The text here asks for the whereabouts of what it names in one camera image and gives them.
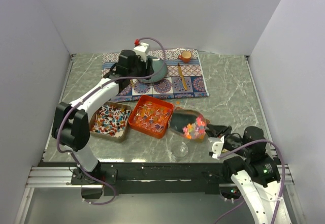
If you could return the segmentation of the silver metal scoop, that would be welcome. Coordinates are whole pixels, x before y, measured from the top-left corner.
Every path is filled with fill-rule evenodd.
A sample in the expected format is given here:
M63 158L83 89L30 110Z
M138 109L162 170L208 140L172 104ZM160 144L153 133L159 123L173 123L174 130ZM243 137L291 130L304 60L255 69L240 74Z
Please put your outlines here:
M203 141L201 135L206 133L205 117L198 111L176 107L168 122L169 129L189 140Z

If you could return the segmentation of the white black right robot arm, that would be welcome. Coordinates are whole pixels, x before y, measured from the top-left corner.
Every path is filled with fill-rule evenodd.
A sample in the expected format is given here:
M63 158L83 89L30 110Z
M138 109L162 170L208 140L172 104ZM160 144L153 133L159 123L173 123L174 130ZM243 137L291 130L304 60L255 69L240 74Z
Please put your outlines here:
M267 154L264 131L248 126L240 135L231 126L209 124L206 134L210 156L223 161L224 180L236 185L254 222L291 223L283 199L285 170Z

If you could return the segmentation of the brown tin of lollipops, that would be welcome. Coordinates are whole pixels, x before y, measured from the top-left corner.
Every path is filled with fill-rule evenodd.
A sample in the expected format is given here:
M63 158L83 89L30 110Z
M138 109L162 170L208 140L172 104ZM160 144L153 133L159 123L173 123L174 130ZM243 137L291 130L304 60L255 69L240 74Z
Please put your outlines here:
M123 142L128 131L128 119L132 113L129 105L106 102L92 116L90 134L114 142Z

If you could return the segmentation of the orange tray of candies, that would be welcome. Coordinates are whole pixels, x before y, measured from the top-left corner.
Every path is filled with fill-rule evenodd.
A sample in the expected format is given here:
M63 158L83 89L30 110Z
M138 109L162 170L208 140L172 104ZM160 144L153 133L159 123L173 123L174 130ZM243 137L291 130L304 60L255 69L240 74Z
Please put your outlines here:
M133 130L160 139L166 133L173 110L171 103L142 95L129 116L128 123Z

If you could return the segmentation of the gold tin of star candies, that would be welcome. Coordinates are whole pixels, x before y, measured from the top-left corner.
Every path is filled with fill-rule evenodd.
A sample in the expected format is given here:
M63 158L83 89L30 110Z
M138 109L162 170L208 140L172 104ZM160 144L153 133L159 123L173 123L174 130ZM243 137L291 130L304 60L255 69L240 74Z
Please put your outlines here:
M208 125L210 123L210 120L205 119L206 125ZM205 137L206 133L204 133L203 135L201 135L200 139L203 140Z

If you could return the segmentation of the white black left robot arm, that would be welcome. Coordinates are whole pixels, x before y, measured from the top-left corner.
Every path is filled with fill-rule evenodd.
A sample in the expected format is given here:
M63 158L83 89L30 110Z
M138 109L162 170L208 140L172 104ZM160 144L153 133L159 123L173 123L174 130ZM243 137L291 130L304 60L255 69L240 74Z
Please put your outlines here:
M123 91L130 80L150 77L152 60L147 54L148 51L138 47L122 50L118 61L94 88L77 100L69 104L61 102L56 107L52 137L56 139L57 150L70 153L89 184L96 184L102 176L101 163L87 145L89 121L97 109Z

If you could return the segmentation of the clear plastic jar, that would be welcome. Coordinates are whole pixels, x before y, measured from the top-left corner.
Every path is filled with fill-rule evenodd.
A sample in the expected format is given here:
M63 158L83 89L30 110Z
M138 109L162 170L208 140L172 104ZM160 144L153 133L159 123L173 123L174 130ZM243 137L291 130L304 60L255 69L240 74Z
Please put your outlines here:
M176 162L188 155L188 147L185 142L176 142L171 146L171 154Z

